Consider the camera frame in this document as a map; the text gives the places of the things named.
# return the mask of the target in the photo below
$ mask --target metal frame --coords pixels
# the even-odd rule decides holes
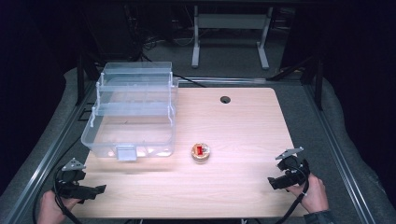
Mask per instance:
[[[349,193],[350,199],[355,205],[355,209],[358,213],[359,218],[361,219],[361,223],[375,223],[370,208],[368,207],[366,201],[364,201],[364,198],[361,195],[359,185],[356,182],[352,172],[350,171],[344,154],[333,134],[332,127],[327,121],[325,113],[316,105],[316,94],[314,93],[310,85],[304,85],[304,90],[308,96],[307,98],[310,100],[310,104],[312,105],[318,116],[324,132],[328,137],[330,146],[332,148],[332,157],[335,161],[335,164],[337,165],[338,171],[340,172],[340,176],[344,180],[344,184],[346,185],[346,190]]]
[[[259,52],[262,69],[268,70],[269,64],[265,55],[264,44],[267,38],[272,12],[273,9],[269,7],[265,15],[199,14],[198,6],[194,6],[194,48],[191,67],[197,68],[199,64],[200,28],[261,29],[262,37],[257,42],[257,51]]]
[[[87,85],[87,93],[91,92],[93,89],[94,85],[93,82],[91,82]],[[30,207],[33,205],[35,196],[39,192],[40,187],[44,184],[46,176],[50,174],[51,167],[55,165],[54,163],[57,161],[59,155],[61,155],[64,147],[64,140],[73,126],[73,121],[78,119],[84,109],[84,105],[87,103],[87,100],[88,98],[85,97],[81,100],[82,104],[75,106],[61,133],[49,147],[43,160],[38,164],[35,173],[26,185],[26,188],[21,193],[20,198],[11,209],[5,223],[21,223],[21,219],[28,211],[30,211]]]

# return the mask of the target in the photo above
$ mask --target small red object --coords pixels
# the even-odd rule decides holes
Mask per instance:
[[[204,155],[204,152],[202,151],[202,147],[197,147],[197,154],[200,156]]]

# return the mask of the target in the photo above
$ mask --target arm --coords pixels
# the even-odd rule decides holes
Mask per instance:
[[[80,201],[80,199],[64,199],[64,206],[67,209],[72,208]],[[55,202],[55,193],[49,190],[43,194],[40,203],[40,213],[38,215],[39,224],[60,224],[66,219],[66,216],[61,211],[61,208]]]
[[[329,210],[329,203],[327,201],[326,187],[323,181],[314,175],[309,175],[309,189],[306,196],[303,197],[301,205],[308,211],[305,215],[305,222],[307,224],[328,224],[336,223],[331,211]],[[290,186],[286,188],[295,196],[303,192],[304,184],[301,186]]]

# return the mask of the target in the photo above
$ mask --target wire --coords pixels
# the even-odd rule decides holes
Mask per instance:
[[[147,37],[147,39],[143,45],[143,48],[146,50],[151,50],[151,49],[154,49],[155,47],[157,47],[158,38],[159,38],[158,36]]]
[[[50,173],[55,169],[56,164],[59,163],[59,161],[61,161],[61,159],[64,157],[64,155],[66,155],[66,153],[76,144],[76,142],[79,140],[80,136],[78,137],[78,139],[76,139],[76,141],[74,141],[68,148],[67,150],[58,158],[58,160],[54,163],[54,165],[50,168],[49,172],[47,173],[47,175],[44,177],[44,181],[41,184],[40,188],[38,189],[37,194],[35,195],[35,201],[33,203],[33,209],[32,209],[32,220],[33,223],[37,223],[37,219],[36,219],[36,215],[35,215],[35,210],[37,208],[37,201],[38,201],[38,196],[40,195],[41,190],[44,187],[44,183],[47,181],[48,177],[50,176]]]
[[[258,218],[254,218],[254,220],[255,220],[257,223],[262,224]]]
[[[55,172],[54,176],[53,176],[53,190],[55,192],[55,202],[58,204],[58,206],[61,208],[61,211],[67,216],[69,217],[74,223],[76,224],[81,224],[81,222],[73,215],[73,213],[70,212],[70,210],[64,206],[64,202],[62,201],[61,196],[59,196],[59,192],[58,192],[58,188],[57,188],[57,177],[59,172],[62,170],[63,166],[58,167],[57,171]]]
[[[191,15],[190,15],[189,11],[187,10],[187,7],[184,6],[184,9],[186,10],[186,13],[187,13],[187,15],[188,15],[188,17],[189,17],[189,20],[190,20],[190,23],[191,23],[192,27],[194,27],[194,22],[192,22]],[[177,42],[176,39],[175,39],[174,41],[175,41],[175,43],[177,43],[179,46],[184,47],[184,46],[188,46],[188,45],[192,42],[193,39],[194,39],[194,34],[192,34],[190,40],[189,40],[186,44],[181,44],[181,43]]]
[[[126,220],[125,222],[124,222],[124,224],[128,224],[128,223],[130,223],[130,222],[134,222],[134,224],[138,224],[138,223],[142,223],[142,220],[143,219],[128,219],[128,220]]]
[[[189,78],[187,78],[187,77],[182,77],[182,76],[176,75],[175,73],[173,74],[173,76],[174,76],[174,77],[180,77],[181,79],[187,80],[187,81],[189,81],[189,82],[191,82],[191,83],[193,83],[193,84],[195,84],[195,85],[197,85],[197,86],[206,88],[205,85],[203,85],[203,84],[201,84],[201,83],[199,83],[199,82],[193,81],[193,80],[191,80],[191,79],[189,79]]]
[[[308,192],[308,189],[309,189],[309,180],[308,180],[308,177],[305,175],[305,173],[297,167],[294,167],[294,166],[290,166],[290,167],[299,171],[301,174],[303,174],[303,176],[305,178],[305,185],[304,185],[303,192],[296,198],[296,200],[294,200],[294,202],[291,205],[291,207],[289,208],[288,212],[285,214],[285,216],[283,216],[280,220],[278,220],[276,222],[276,224],[283,223],[286,219],[288,219],[288,217],[291,215],[291,213],[294,211],[294,209],[297,207],[297,205],[303,200],[303,197],[305,196],[305,194]]]

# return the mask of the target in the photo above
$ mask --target black cable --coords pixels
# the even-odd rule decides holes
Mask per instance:
[[[44,177],[44,181],[41,184],[40,188],[38,189],[37,194],[35,195],[35,201],[33,203],[33,210],[32,210],[32,220],[33,223],[36,224],[37,223],[37,219],[36,219],[36,215],[35,215],[35,210],[37,208],[37,201],[38,201],[38,196],[40,195],[41,190],[44,187],[44,183],[47,181],[48,177],[50,176],[50,173],[53,171],[53,169],[55,169],[56,164],[59,163],[59,161],[64,157],[64,155],[66,155],[66,153],[76,144],[76,142],[79,140],[80,136],[78,137],[78,139],[76,139],[76,141],[74,141],[70,147],[67,148],[67,150],[58,158],[58,160],[54,163],[54,165],[50,168],[49,172],[47,173],[47,175]]]
[[[149,29],[139,29],[139,31],[139,34],[143,34],[142,39],[144,40],[144,49],[151,50],[157,47],[157,40],[159,39],[158,36],[154,35],[154,33],[152,33]]]
[[[63,166],[58,167],[57,171],[55,172],[53,176],[53,190],[55,192],[55,202],[58,204],[58,206],[61,208],[62,213],[66,215],[70,220],[72,220],[76,224],[81,224],[81,222],[73,215],[73,213],[70,212],[70,210],[64,206],[64,202],[62,201],[61,196],[59,196],[58,188],[57,188],[57,177],[59,172],[62,170]]]
[[[203,84],[201,84],[201,83],[199,83],[199,82],[196,82],[196,81],[193,81],[193,80],[191,80],[191,79],[189,79],[189,78],[187,78],[187,77],[179,76],[179,75],[176,75],[175,73],[173,74],[173,76],[174,76],[174,77],[180,77],[181,79],[187,80],[187,81],[189,81],[189,82],[191,82],[191,83],[193,83],[193,84],[195,84],[195,85],[197,85],[197,86],[206,88],[206,86],[204,86]]]
[[[303,192],[296,198],[296,200],[294,200],[294,202],[291,205],[291,207],[289,208],[288,212],[285,214],[285,216],[283,216],[280,220],[278,220],[276,222],[276,224],[283,223],[286,219],[288,219],[288,217],[291,215],[291,213],[294,211],[294,209],[297,207],[297,205],[303,200],[303,197],[306,195],[306,193],[308,192],[308,189],[309,189],[309,180],[308,180],[308,177],[305,175],[305,173],[297,167],[293,167],[293,166],[290,166],[290,167],[299,171],[301,174],[303,174],[303,176],[305,178],[305,185],[304,185]]]
[[[140,223],[140,220],[141,219],[128,219],[128,220],[126,220],[125,222],[124,222],[124,224],[128,224],[128,223],[130,223],[130,222],[134,222],[134,224],[138,224],[138,223]]]
[[[152,63],[152,60],[146,54],[141,52],[140,53],[140,59],[142,60],[142,62],[143,62],[143,58]]]
[[[262,224],[258,218],[254,218],[254,220],[255,220],[258,224]]]

